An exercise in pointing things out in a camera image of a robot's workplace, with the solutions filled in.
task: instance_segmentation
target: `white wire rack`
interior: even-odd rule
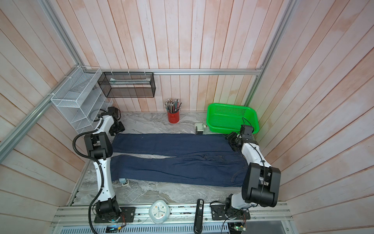
[[[51,98],[78,133],[94,130],[98,124],[94,119],[100,109],[107,110],[113,104],[111,98],[106,99],[102,90],[95,87],[100,76],[100,68],[92,74],[78,67]]]

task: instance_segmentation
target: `metal vent grill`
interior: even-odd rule
[[[95,230],[99,234],[104,234],[107,225],[96,226]],[[220,233],[222,223],[206,223],[203,224],[203,233]],[[228,232],[229,228],[225,223],[222,232]],[[63,227],[60,234],[80,234],[80,233],[92,233],[89,226],[77,226],[77,227]],[[193,234],[193,224],[139,224],[139,225],[127,225],[122,228],[118,233],[178,233],[178,234]]]

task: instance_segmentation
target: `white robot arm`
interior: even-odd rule
[[[253,130],[252,126],[242,125],[239,134],[233,132],[226,137],[232,149],[241,151],[248,162],[242,191],[230,195],[226,209],[240,210],[257,205],[274,207],[277,204],[281,172],[265,160],[253,137]]]
[[[119,110],[115,107],[109,107],[108,111],[98,115],[98,127],[89,132],[78,134],[73,140],[74,151],[85,158],[93,161],[96,170],[98,190],[96,197],[89,205],[88,219],[91,230],[94,230],[91,221],[91,207],[96,202],[96,216],[104,221],[117,222],[121,216],[121,210],[118,206],[116,195],[112,187],[112,179],[110,174],[110,157],[113,154],[112,145],[108,138],[108,133],[111,136],[125,130],[123,124],[118,121]],[[84,136],[87,154],[84,155],[76,148],[76,140]]]

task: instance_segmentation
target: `small white device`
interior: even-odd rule
[[[204,132],[204,128],[206,128],[206,125],[203,123],[195,123],[195,134],[196,135],[202,135]]]
[[[149,208],[149,217],[155,224],[162,224],[170,216],[170,208],[163,200],[155,201]]]

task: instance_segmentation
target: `red pencil cup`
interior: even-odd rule
[[[169,122],[172,124],[178,123],[179,122],[179,111],[175,114],[171,114],[168,112],[168,119],[169,119]]]

